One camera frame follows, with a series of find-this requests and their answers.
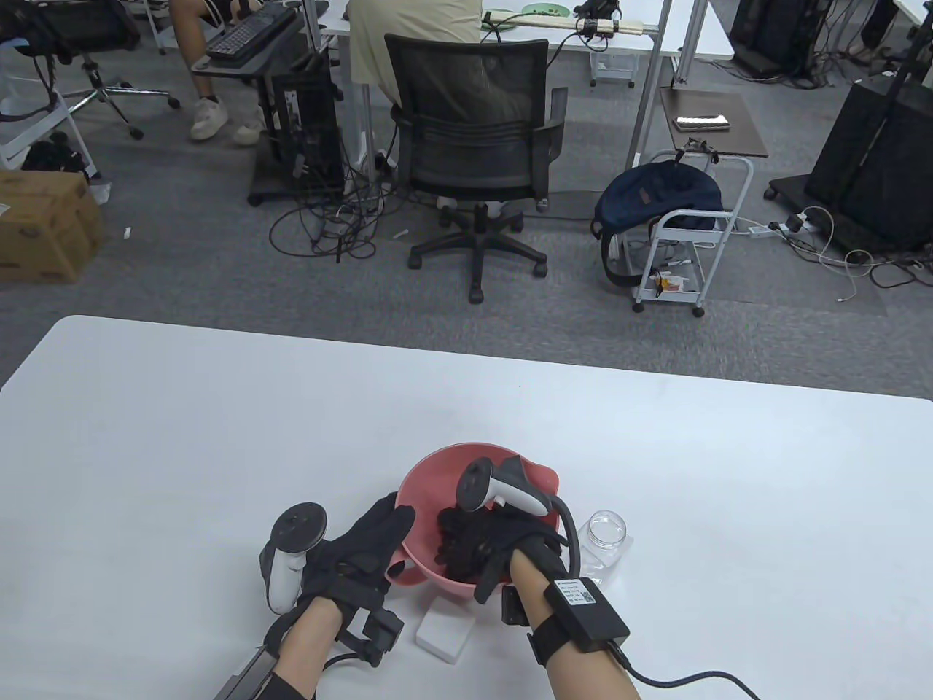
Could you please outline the person's left hand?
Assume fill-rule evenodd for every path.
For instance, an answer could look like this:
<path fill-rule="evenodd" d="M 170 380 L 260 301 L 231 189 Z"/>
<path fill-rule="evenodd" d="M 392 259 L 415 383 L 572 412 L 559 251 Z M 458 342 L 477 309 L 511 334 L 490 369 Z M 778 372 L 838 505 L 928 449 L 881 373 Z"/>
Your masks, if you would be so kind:
<path fill-rule="evenodd" d="M 393 555 L 415 522 L 415 510 L 397 504 L 397 493 L 376 501 L 345 534 L 313 548 L 301 580 L 299 604 L 334 602 L 346 615 L 383 606 Z"/>

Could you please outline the person's right hand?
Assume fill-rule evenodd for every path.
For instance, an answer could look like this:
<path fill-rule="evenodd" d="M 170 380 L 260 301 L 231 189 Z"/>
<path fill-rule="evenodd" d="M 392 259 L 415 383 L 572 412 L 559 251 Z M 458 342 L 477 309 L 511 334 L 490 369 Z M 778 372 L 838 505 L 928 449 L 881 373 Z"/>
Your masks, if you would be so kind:
<path fill-rule="evenodd" d="M 476 603 L 511 580 L 511 558 L 524 554 L 548 579 L 563 579 L 563 549 L 569 546 L 552 524 L 512 507 L 464 511 L 451 507 L 437 517 L 441 544 L 434 562 L 447 579 L 475 586 Z"/>

